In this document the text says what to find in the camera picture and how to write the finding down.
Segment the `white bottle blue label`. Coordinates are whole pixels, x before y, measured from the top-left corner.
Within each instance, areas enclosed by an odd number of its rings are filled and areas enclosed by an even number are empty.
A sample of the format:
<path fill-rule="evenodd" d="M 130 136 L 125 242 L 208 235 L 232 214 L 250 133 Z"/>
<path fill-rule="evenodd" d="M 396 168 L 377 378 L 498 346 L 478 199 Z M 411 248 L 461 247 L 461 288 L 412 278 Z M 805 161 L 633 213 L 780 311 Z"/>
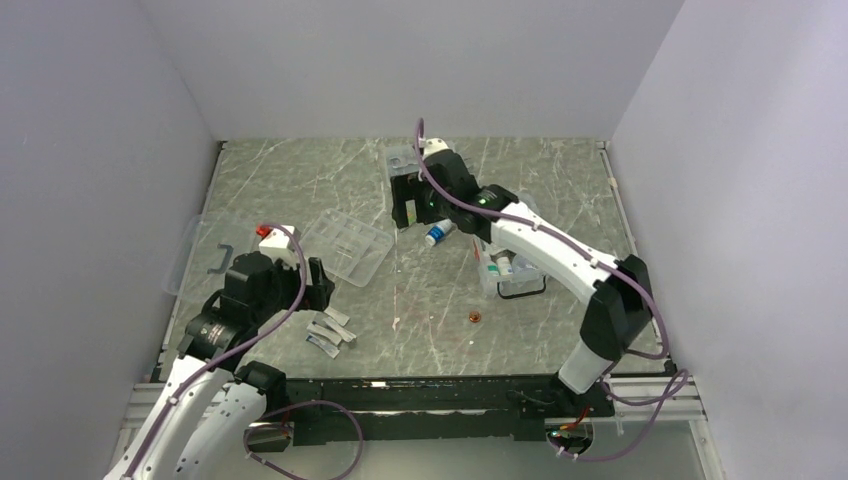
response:
<path fill-rule="evenodd" d="M 438 245 L 451 233 L 454 228 L 455 224 L 449 219 L 444 219 L 434 223 L 425 234 L 424 241 L 426 245 L 429 247 Z"/>

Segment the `clear first aid box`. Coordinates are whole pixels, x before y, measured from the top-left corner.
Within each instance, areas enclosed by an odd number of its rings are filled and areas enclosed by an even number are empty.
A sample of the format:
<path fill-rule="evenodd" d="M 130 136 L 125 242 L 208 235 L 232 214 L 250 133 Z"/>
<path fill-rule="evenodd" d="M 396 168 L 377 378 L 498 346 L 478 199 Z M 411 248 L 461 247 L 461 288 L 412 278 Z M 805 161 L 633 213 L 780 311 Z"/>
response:
<path fill-rule="evenodd" d="M 473 252 L 478 262 L 478 275 L 482 294 L 486 298 L 511 300 L 522 297 L 540 295 L 547 289 L 547 275 L 530 260 L 511 250 L 503 249 L 486 243 L 477 237 L 472 238 Z M 513 267 L 510 276 L 488 278 L 482 271 L 482 261 L 495 260 L 508 254 Z"/>

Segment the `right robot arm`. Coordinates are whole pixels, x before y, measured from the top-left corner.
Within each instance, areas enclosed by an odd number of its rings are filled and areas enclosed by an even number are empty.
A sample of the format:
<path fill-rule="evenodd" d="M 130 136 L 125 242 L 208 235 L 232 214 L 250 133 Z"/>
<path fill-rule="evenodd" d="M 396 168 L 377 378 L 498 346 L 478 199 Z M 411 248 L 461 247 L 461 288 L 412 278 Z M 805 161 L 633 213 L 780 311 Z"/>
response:
<path fill-rule="evenodd" d="M 557 411 L 578 413 L 589 402 L 589 389 L 628 353 L 654 318 L 645 262 L 590 248 L 542 219 L 509 190 L 479 185 L 462 157 L 449 148 L 426 147 L 420 153 L 415 171 L 389 176 L 397 228 L 449 220 L 461 232 L 529 260 L 585 305 L 577 344 L 550 391 Z"/>

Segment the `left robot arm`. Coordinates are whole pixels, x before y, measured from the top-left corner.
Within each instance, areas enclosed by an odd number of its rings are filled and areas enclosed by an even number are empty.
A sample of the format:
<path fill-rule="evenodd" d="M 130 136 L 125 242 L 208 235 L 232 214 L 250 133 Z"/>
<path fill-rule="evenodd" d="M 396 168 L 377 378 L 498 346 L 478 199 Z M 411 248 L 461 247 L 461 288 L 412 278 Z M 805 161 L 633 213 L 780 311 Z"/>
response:
<path fill-rule="evenodd" d="M 185 328 L 163 390 L 109 479 L 208 479 L 259 418 L 289 403 L 285 374 L 241 362 L 278 313 L 328 307 L 334 283 L 316 257 L 286 263 L 258 251 L 233 260 L 223 285 Z"/>

